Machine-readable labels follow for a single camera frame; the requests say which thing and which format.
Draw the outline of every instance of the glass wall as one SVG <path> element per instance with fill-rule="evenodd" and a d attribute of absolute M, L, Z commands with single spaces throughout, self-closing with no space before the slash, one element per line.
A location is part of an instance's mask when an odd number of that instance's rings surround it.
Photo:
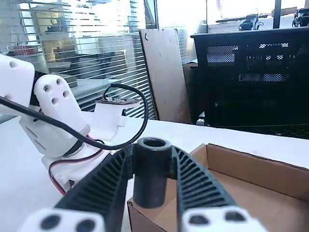
<path fill-rule="evenodd" d="M 121 83 L 143 92 L 155 118 L 138 32 L 145 27 L 143 0 L 0 1 L 1 54 L 65 78 L 84 111 L 110 83 Z M 119 89 L 109 96 L 137 97 Z M 127 115 L 143 117 L 143 106 Z"/>
<path fill-rule="evenodd" d="M 160 28 L 176 28 L 182 62 L 196 59 L 195 46 L 190 36 L 197 33 L 206 20 L 205 0 L 157 0 Z"/>

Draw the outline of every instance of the cardboard box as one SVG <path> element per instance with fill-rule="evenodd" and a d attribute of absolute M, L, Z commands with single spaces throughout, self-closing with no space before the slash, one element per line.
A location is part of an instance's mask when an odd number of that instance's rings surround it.
<path fill-rule="evenodd" d="M 309 231 L 308 169 L 216 145 L 201 145 L 191 155 L 270 232 Z M 168 180 L 160 208 L 143 209 L 133 199 L 127 205 L 133 232 L 177 231 L 176 181 Z"/>

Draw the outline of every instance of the black tube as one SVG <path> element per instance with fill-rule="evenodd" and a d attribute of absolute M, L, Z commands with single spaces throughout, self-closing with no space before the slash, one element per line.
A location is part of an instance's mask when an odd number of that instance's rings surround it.
<path fill-rule="evenodd" d="M 273 29 L 280 28 L 281 0 L 275 0 Z"/>
<path fill-rule="evenodd" d="M 133 200 L 143 208 L 158 208 L 165 200 L 171 144 L 162 139 L 142 138 L 134 146 L 134 155 Z"/>

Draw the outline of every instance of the table surface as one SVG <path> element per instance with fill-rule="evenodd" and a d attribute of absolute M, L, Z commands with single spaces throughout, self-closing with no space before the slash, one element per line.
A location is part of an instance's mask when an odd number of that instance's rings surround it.
<path fill-rule="evenodd" d="M 91 123 L 92 113 L 84 112 Z M 118 144 L 130 139 L 142 119 L 128 118 L 113 140 Z M 15 232 L 31 213 L 53 207 L 61 198 L 52 186 L 40 154 L 18 124 L 18 118 L 0 124 L 0 230 Z M 169 140 L 186 152 L 201 144 L 216 144 L 256 156 L 309 168 L 309 140 L 261 135 L 227 129 L 149 120 L 142 137 Z M 134 180 L 128 183 L 126 199 L 133 195 Z M 122 232 L 129 232 L 125 207 Z"/>

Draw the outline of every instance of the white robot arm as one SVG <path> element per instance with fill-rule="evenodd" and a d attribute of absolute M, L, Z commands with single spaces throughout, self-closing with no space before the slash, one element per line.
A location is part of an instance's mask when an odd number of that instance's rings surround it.
<path fill-rule="evenodd" d="M 137 101 L 127 104 L 97 102 L 92 122 L 95 129 L 91 130 L 68 83 L 62 77 L 47 74 L 35 79 L 35 70 L 31 63 L 3 55 L 0 55 L 0 70 L 0 96 L 61 121 L 84 136 L 89 136 L 91 131 L 96 135 L 96 139 L 106 144 L 114 138 L 119 127 L 125 126 L 123 110 L 139 105 Z M 0 114 L 21 116 L 19 123 L 37 150 L 44 155 L 42 163 L 47 169 L 57 160 L 76 160 L 98 152 L 98 148 L 83 144 L 60 128 L 1 104 Z M 53 177 L 64 191 L 68 191 L 71 187 L 70 181 L 77 183 L 109 153 L 113 151 L 102 151 L 100 155 L 83 162 L 54 165 Z"/>

